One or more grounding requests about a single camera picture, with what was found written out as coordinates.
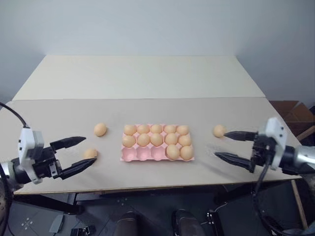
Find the floor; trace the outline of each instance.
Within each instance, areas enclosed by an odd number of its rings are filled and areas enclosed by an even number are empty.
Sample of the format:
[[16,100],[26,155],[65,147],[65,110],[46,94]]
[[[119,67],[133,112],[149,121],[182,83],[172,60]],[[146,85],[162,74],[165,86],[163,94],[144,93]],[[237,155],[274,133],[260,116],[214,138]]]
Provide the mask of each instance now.
[[[225,186],[229,191],[235,186]],[[50,197],[66,202],[68,194]],[[144,196],[106,197],[87,201],[86,211],[79,215],[65,215],[60,233],[69,236],[72,228],[95,225],[95,236],[112,236],[116,222],[125,212],[133,210],[140,216],[140,233],[144,236],[171,236],[171,213],[179,208],[189,210],[202,223],[208,209],[215,209],[214,193],[154,194]],[[300,228],[299,214],[290,182],[261,192],[261,207],[284,228]],[[228,203],[218,210],[225,236],[267,236],[267,231],[256,216],[250,196]],[[16,236],[52,236],[49,232],[55,217],[60,213],[13,204],[9,225]],[[203,224],[206,235],[213,235],[211,226]]]

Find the egg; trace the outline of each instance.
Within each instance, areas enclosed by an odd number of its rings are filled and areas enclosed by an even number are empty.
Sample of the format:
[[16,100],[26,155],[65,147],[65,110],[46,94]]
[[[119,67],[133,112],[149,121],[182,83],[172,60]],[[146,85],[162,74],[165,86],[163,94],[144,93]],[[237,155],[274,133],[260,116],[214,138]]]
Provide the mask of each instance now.
[[188,125],[180,125],[177,127],[176,131],[180,135],[187,135],[189,133],[189,127]]
[[193,157],[193,150],[191,146],[184,146],[180,150],[180,156],[183,160],[188,161]]
[[138,137],[139,146],[145,147],[150,142],[150,136],[147,134],[140,134]]
[[164,127],[164,131],[165,131],[167,134],[175,133],[175,132],[176,132],[176,126],[174,126],[174,125],[166,125],[166,126]]
[[158,146],[162,145],[162,143],[163,143],[163,136],[160,134],[153,134],[150,137],[150,141],[151,141],[151,144],[158,147]]
[[225,133],[226,128],[223,125],[218,124],[213,128],[213,135],[217,138],[222,138]]
[[134,138],[134,136],[126,135],[123,137],[123,145],[125,147],[130,148],[133,145],[135,145],[135,143],[136,143],[136,139]]
[[179,158],[179,154],[179,149],[174,144],[167,146],[166,156],[168,159],[176,160],[177,158]]
[[150,130],[151,130],[152,133],[157,133],[157,134],[160,134],[163,131],[162,126],[159,125],[159,124],[152,125]]
[[170,145],[170,144],[177,144],[177,136],[174,133],[168,134],[165,137],[165,143]]
[[137,132],[137,127],[135,125],[127,124],[124,127],[124,133],[126,135],[134,135]]
[[99,123],[94,127],[94,134],[98,137],[103,136],[107,131],[106,124]]
[[139,134],[147,134],[147,133],[150,132],[150,128],[149,128],[148,125],[142,124],[142,125],[138,126],[137,132],[138,132]]
[[191,138],[187,135],[183,135],[179,137],[178,142],[182,146],[190,146],[191,145]]
[[97,157],[98,153],[95,149],[88,149],[84,152],[83,158],[84,159],[90,159]]

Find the wall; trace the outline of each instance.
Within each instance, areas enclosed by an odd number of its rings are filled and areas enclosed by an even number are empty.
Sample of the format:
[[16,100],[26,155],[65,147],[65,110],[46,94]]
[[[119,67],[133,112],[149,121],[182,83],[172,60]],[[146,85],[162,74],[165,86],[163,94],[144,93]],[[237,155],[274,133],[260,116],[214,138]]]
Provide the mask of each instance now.
[[45,54],[237,55],[269,99],[315,101],[314,0],[0,0],[0,99]]

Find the egg carton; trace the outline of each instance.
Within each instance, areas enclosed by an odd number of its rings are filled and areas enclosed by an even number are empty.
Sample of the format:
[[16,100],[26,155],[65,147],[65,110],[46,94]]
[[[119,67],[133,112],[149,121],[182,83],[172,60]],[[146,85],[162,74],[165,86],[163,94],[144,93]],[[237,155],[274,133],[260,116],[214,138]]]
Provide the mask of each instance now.
[[[165,137],[167,135],[167,133],[164,131],[164,127],[166,126],[165,124],[160,124],[162,126],[162,133],[160,133],[163,137],[163,143],[162,145],[156,147],[153,144],[151,144],[151,142],[146,145],[145,147],[142,147],[140,145],[136,144],[133,145],[132,147],[125,147],[124,145],[122,145],[122,156],[120,158],[121,161],[125,161],[125,162],[130,162],[130,161],[146,161],[146,160],[154,160],[154,161],[161,161],[161,160],[170,160],[167,156],[166,156],[166,148],[168,146],[168,144],[165,143]],[[150,131],[149,133],[147,133],[150,137],[152,136],[152,132]],[[175,132],[177,139],[180,137],[180,134]],[[136,141],[138,141],[138,137],[139,137],[139,133],[136,132],[133,137],[136,139]],[[183,147],[182,145],[180,145],[179,143],[177,143],[175,145],[179,150]],[[194,157],[192,157],[190,160],[184,160],[181,157],[179,157],[178,159],[174,160],[174,161],[193,161]]]

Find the white table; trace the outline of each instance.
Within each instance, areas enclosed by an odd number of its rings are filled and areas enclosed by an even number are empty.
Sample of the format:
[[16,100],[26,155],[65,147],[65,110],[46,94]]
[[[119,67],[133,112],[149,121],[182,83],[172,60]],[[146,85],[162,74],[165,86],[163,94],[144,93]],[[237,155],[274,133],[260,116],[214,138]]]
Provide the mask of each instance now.
[[[189,65],[198,69],[192,73]],[[161,90],[157,81],[171,86]],[[280,117],[235,57],[47,56],[8,104],[34,130],[41,130],[47,143],[70,136],[87,137],[57,153],[63,168],[80,160],[87,148],[100,153],[83,173],[63,181],[47,178],[40,185],[27,184],[18,191],[23,194],[256,181],[260,167],[251,174],[213,155],[215,150],[224,150],[249,158],[251,142],[217,139],[212,128],[220,123],[228,130],[256,131],[269,117]],[[5,161],[17,156],[21,125],[4,109],[0,120],[0,143],[5,147],[0,149],[0,160]],[[93,135],[99,122],[109,127],[101,138]],[[189,125],[195,160],[120,161],[123,127],[134,123]],[[285,128],[288,145],[299,145]],[[280,171],[269,171],[266,176],[266,180],[290,178],[295,177]]]

